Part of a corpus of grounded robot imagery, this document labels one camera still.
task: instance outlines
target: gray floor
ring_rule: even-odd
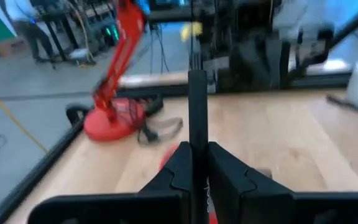
[[[358,10],[358,1],[297,0],[275,21],[276,26],[295,29],[300,24],[331,21],[343,25]],[[188,48],[181,42],[179,25],[166,26],[163,45],[171,72],[187,69]],[[138,49],[150,43],[142,40]],[[0,96],[32,96],[56,93],[87,92],[107,70],[113,50],[96,57],[97,66],[82,69],[68,64],[34,65],[29,53],[10,59],[0,58]],[[348,62],[358,61],[358,31],[345,40],[330,56]],[[126,75],[149,74],[151,51],[139,60]],[[160,46],[154,42],[152,71],[160,75]],[[72,102],[91,104],[89,95],[77,98],[6,101],[6,106],[21,123],[47,148],[51,148],[70,127],[65,106]],[[19,183],[44,156],[37,146],[0,110],[0,201]]]

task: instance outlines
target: wooden tabletop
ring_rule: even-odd
[[[291,91],[210,96],[209,140],[250,166],[269,168],[292,190],[358,190],[358,112],[326,102],[327,93]],[[100,143],[80,134],[7,223],[26,223],[39,202],[56,195],[136,192],[158,172],[164,152],[188,140],[187,98],[165,100],[153,120],[182,117],[169,142],[140,146],[136,137]]]

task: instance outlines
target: wooden table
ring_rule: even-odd
[[[210,96],[209,140],[253,167],[268,167],[292,190],[358,190],[358,113],[327,104],[326,93],[291,91]],[[37,203],[55,195],[136,192],[158,172],[164,152],[188,140],[186,98],[165,100],[154,120],[182,117],[169,142],[139,146],[136,137],[100,143],[80,134],[11,215],[25,223]]]

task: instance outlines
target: person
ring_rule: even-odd
[[[19,35],[23,35],[30,45],[31,54],[36,63],[43,62],[40,58],[37,41],[41,42],[49,60],[53,60],[53,49],[48,35],[35,23],[37,11],[29,0],[6,0],[6,11],[12,25]]]

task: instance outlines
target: cardboard box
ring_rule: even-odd
[[[0,42],[0,57],[9,57],[29,48],[23,37],[18,36]]]

